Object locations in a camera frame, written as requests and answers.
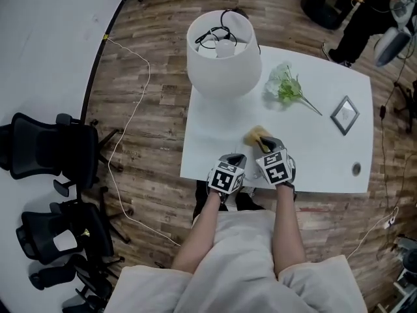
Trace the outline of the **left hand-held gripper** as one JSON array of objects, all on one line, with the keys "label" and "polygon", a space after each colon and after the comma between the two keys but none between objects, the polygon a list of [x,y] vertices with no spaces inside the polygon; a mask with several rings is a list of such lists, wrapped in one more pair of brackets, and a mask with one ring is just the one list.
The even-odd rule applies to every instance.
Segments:
[{"label": "left hand-held gripper", "polygon": [[208,177],[208,187],[217,192],[221,203],[236,192],[242,185],[247,157],[238,154],[237,160],[229,162],[229,154],[222,155],[214,165]]}]

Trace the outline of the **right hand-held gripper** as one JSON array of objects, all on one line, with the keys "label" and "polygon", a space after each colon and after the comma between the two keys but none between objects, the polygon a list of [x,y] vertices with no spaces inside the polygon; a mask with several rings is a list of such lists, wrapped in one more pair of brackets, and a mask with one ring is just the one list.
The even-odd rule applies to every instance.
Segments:
[{"label": "right hand-held gripper", "polygon": [[255,162],[268,184],[275,186],[294,181],[295,161],[280,139],[267,136],[264,142],[259,138],[256,141],[256,158]]}]

